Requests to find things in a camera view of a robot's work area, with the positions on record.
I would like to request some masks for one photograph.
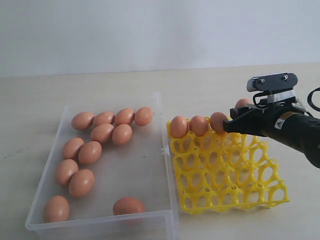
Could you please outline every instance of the white table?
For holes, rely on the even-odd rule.
[[[66,104],[160,91],[166,120],[228,114],[238,99],[252,96],[246,91],[250,77],[286,71],[299,77],[295,91],[304,101],[320,85],[320,63],[0,78],[0,239],[38,239],[25,229],[25,221]],[[320,104],[319,95],[314,102]],[[180,214],[182,240],[319,238],[320,170],[303,154],[266,141],[291,202],[255,211]]]

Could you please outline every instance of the plastic bin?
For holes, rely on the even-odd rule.
[[[151,107],[152,122],[144,127],[132,124],[131,141],[123,146],[105,144],[101,157],[88,168],[95,185],[82,198],[69,196],[68,188],[56,184],[56,167],[63,160],[62,148],[73,137],[90,140],[91,129],[77,131],[72,118],[80,112],[117,113],[123,108]],[[43,209],[55,195],[70,204],[68,221],[44,223]],[[113,216],[114,203],[122,197],[141,200],[147,212]],[[25,226],[43,239],[139,239],[179,240],[178,210],[166,124],[162,120],[161,95],[141,98],[107,97],[103,102],[66,106],[47,163],[32,202]]]

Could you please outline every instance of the yellow label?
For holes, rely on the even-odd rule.
[[[294,111],[287,111],[286,113],[282,114],[278,119],[277,121],[275,121],[275,124],[274,124],[274,127],[276,129],[281,129],[282,126],[284,125],[285,121],[290,118],[292,115],[295,115],[297,114],[297,112],[294,112]]]

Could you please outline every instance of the brown egg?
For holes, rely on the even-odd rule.
[[[112,133],[112,141],[116,145],[123,145],[132,138],[132,128],[128,124],[117,126]]]
[[[72,176],[78,172],[78,164],[72,159],[66,159],[60,162],[55,170],[55,181],[60,186],[68,186]]]
[[[176,116],[171,121],[170,134],[173,138],[183,138],[188,132],[188,122],[183,116]]]
[[[97,141],[90,141],[83,145],[79,151],[79,163],[93,164],[101,156],[102,147]]]
[[[96,127],[101,124],[114,124],[114,121],[115,121],[115,114],[111,111],[105,111],[95,116],[92,124],[94,127]]]
[[[208,131],[208,122],[203,116],[197,115],[191,118],[189,126],[190,130],[197,136],[203,136]]]
[[[114,215],[138,214],[146,211],[145,205],[134,197],[123,197],[113,205]]]
[[[95,184],[95,175],[89,169],[82,169],[73,175],[69,184],[71,197],[80,198],[85,196]]]
[[[224,121],[228,118],[222,112],[215,112],[210,117],[210,126],[217,134],[224,134]]]
[[[80,137],[71,138],[65,143],[62,149],[62,156],[64,159],[77,159],[80,148],[85,142]]]
[[[44,207],[43,221],[45,223],[67,221],[70,207],[68,200],[63,196],[54,196]]]
[[[146,126],[151,122],[153,116],[154,113],[152,109],[150,107],[145,106],[136,111],[134,115],[134,122],[140,127]]]
[[[71,126],[76,130],[85,130],[92,126],[95,115],[92,112],[81,112],[74,116]]]
[[[114,129],[115,127],[109,123],[100,124],[92,130],[91,140],[104,144],[111,139]]]
[[[132,124],[135,119],[135,110],[132,108],[125,108],[118,112],[114,117],[114,124],[119,126],[121,124]]]
[[[236,109],[239,109],[239,108],[243,108],[246,106],[246,104],[250,104],[251,103],[251,100],[248,99],[248,98],[241,98],[239,101],[236,102],[235,104],[235,108]]]

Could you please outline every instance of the yellow egg tray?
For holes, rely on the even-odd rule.
[[[189,131],[183,138],[173,138],[170,125],[169,121],[170,151],[184,212],[269,208],[289,202],[287,187],[278,176],[278,162],[269,159],[267,143],[257,136],[219,135],[209,129],[204,136]]]

